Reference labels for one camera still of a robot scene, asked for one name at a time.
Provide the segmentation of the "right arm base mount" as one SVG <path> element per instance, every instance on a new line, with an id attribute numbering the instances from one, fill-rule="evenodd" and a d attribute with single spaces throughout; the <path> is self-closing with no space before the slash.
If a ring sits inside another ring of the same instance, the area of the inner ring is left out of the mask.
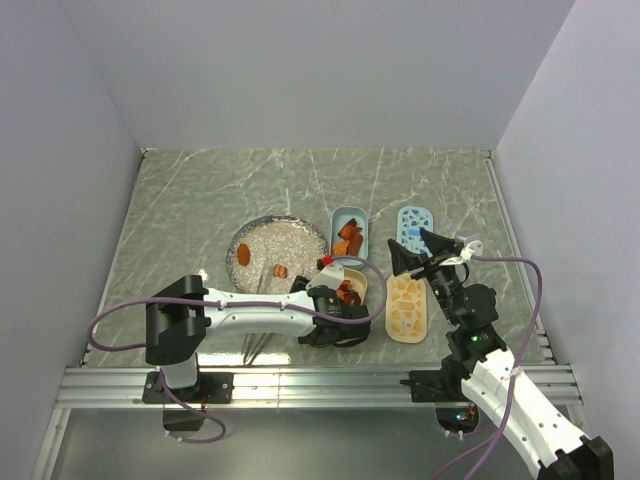
<path id="1" fill-rule="evenodd" d="M 408 387 L 413 403 L 433 403 L 436 420 L 446 432 L 471 434 L 480 421 L 478 407 L 461 391 L 460 370 L 450 356 L 438 370 L 414 369 L 399 383 Z"/>

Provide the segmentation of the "orange fried cutlet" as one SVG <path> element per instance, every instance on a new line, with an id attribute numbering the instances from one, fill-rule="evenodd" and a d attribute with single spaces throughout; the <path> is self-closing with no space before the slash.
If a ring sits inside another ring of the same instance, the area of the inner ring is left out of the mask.
<path id="1" fill-rule="evenodd" d="M 350 241 L 343 240 L 341 242 L 336 243 L 332 248 L 332 253 L 334 255 L 348 255 L 349 254 Z"/>

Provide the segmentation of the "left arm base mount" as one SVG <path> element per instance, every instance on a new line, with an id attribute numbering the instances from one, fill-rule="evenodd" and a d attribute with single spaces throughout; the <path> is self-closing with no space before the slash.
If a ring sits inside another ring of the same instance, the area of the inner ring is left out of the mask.
<path id="1" fill-rule="evenodd" d="M 205 372 L 198 374 L 194 386 L 174 389 L 170 396 L 164 388 L 162 373 L 154 371 L 146 377 L 141 403 L 163 407 L 163 426 L 170 434 L 191 434 L 203 427 L 209 406 L 231 402 L 233 387 L 233 373 Z"/>

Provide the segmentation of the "orange crab claw piece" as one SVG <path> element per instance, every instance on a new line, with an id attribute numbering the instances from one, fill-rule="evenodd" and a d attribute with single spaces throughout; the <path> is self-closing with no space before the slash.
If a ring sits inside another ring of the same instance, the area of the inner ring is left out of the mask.
<path id="1" fill-rule="evenodd" d="M 347 223 L 338 232 L 338 236 L 344 241 L 350 241 L 355 234 L 359 234 L 361 231 L 362 228 L 355 223 Z"/>

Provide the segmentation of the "red-brown meat slab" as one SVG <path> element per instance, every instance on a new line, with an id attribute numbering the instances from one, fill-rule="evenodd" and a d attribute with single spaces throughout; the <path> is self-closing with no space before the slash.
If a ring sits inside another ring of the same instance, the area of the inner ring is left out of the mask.
<path id="1" fill-rule="evenodd" d="M 350 256 L 358 256 L 363 243 L 363 236 L 359 233 L 353 233 L 349 240 L 347 254 Z"/>

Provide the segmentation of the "beige lunch box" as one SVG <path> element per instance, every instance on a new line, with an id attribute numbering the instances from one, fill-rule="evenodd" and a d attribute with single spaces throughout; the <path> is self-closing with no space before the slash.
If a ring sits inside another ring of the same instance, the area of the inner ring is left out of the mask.
<path id="1" fill-rule="evenodd" d="M 365 275 L 359 270 L 344 268 L 344 280 L 349 282 L 351 289 L 358 293 L 361 301 L 364 301 L 368 289 Z"/>

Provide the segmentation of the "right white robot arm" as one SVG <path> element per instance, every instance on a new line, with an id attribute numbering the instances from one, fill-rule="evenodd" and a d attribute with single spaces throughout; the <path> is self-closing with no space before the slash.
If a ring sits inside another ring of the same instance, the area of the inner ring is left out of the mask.
<path id="1" fill-rule="evenodd" d="M 421 230 L 426 252 L 413 253 L 389 240 L 393 273 L 423 279 L 446 320 L 453 325 L 450 353 L 437 373 L 439 394 L 478 406 L 497 430 L 478 445 L 481 457 L 467 473 L 482 469 L 501 439 L 507 439 L 535 479 L 611 479 L 614 456 L 601 437 L 589 437 L 563 416 L 521 367 L 496 332 L 497 293 L 484 284 L 467 285 L 457 266 L 484 261 L 481 241 L 446 238 Z"/>

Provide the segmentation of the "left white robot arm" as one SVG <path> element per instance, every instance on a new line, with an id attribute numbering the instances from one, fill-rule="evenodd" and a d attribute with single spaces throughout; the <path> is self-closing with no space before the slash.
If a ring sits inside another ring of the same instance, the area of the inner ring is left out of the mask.
<path id="1" fill-rule="evenodd" d="M 187 275 L 153 299 L 146 306 L 145 361 L 168 375 L 166 390 L 180 402 L 200 394 L 196 350 L 211 332 L 285 335 L 321 348 L 358 345 L 371 331 L 366 306 L 349 306 L 336 290 L 311 287 L 300 275 L 279 295 L 207 289 L 199 275 Z"/>

